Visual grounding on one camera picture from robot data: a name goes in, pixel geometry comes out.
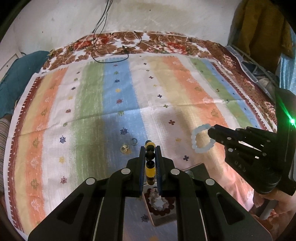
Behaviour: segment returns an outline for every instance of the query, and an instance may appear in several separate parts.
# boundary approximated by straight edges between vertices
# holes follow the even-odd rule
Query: gray handle
[[[264,203],[256,209],[255,215],[261,220],[266,220],[277,204],[278,200],[265,199]]]

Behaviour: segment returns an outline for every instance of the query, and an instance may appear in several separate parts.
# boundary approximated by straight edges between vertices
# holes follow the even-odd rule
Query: teal pillow
[[[27,54],[13,62],[0,83],[0,118],[12,114],[29,80],[38,73],[48,58],[48,51]]]

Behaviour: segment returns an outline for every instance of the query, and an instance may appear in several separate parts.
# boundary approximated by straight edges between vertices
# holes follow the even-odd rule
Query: black cross
[[[183,158],[183,160],[186,160],[186,161],[188,161],[188,159],[189,159],[189,156],[184,156],[184,158]]]
[[[174,125],[174,121],[170,120],[169,124],[172,124],[172,126]]]

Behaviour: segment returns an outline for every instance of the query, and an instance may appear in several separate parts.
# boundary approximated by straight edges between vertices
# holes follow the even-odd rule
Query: floral blanket
[[[89,35],[53,50],[15,109],[4,183],[8,216],[22,236],[86,178],[107,178],[125,167],[148,139],[176,168],[205,163],[250,209],[253,190],[224,162],[224,147],[195,153],[191,143],[192,131],[206,123],[276,130],[273,104],[236,57],[219,44],[174,33],[95,37],[95,43]],[[94,61],[93,44],[96,60],[114,63]],[[204,146],[209,137],[202,132],[196,141]],[[124,143],[129,149],[122,153]],[[128,198],[124,240],[177,240],[176,223],[154,228],[141,198]]]

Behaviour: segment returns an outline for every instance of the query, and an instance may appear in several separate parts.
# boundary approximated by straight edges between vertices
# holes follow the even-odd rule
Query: brown cloth
[[[246,0],[237,9],[242,26],[235,44],[266,70],[275,73],[281,53],[293,57],[290,25],[270,0]]]

